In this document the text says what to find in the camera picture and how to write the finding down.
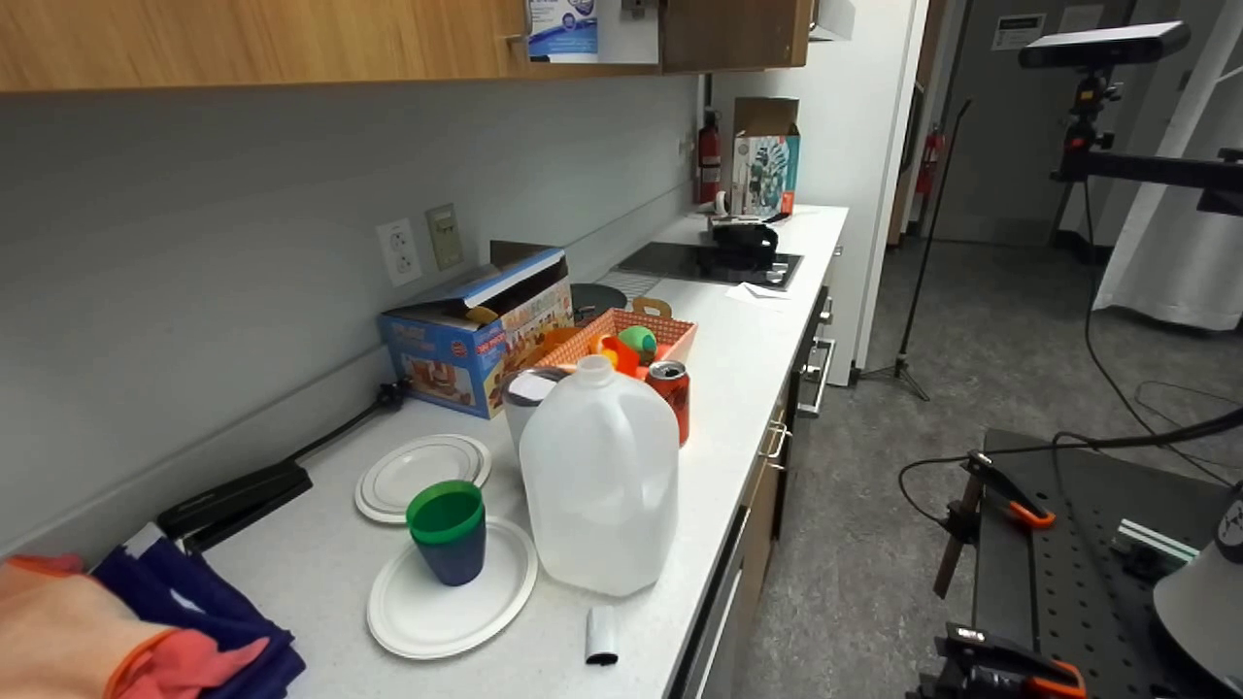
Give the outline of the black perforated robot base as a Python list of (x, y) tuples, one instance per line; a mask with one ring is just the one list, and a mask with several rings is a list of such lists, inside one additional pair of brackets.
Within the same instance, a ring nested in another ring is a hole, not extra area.
[(1158, 559), (1122, 554), (1117, 524), (1136, 522), (1202, 549), (1231, 493), (1094, 452), (1052, 456), (1050, 439), (987, 431), (981, 452), (1055, 513), (1046, 531), (987, 513), (976, 549), (972, 623), (1070, 662), (1086, 699), (1236, 699), (1161, 628)]

